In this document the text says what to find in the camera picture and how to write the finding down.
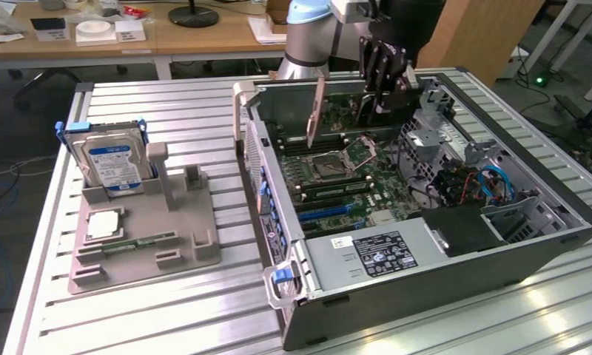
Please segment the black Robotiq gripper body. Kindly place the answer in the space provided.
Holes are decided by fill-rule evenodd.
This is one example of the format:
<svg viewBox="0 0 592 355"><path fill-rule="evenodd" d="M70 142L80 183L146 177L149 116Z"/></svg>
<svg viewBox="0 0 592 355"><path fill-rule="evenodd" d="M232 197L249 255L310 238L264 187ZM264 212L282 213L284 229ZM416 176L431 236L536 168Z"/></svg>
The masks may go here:
<svg viewBox="0 0 592 355"><path fill-rule="evenodd" d="M373 20L373 37L405 50L412 66L431 40L444 8L443 0L382 0Z"/></svg>

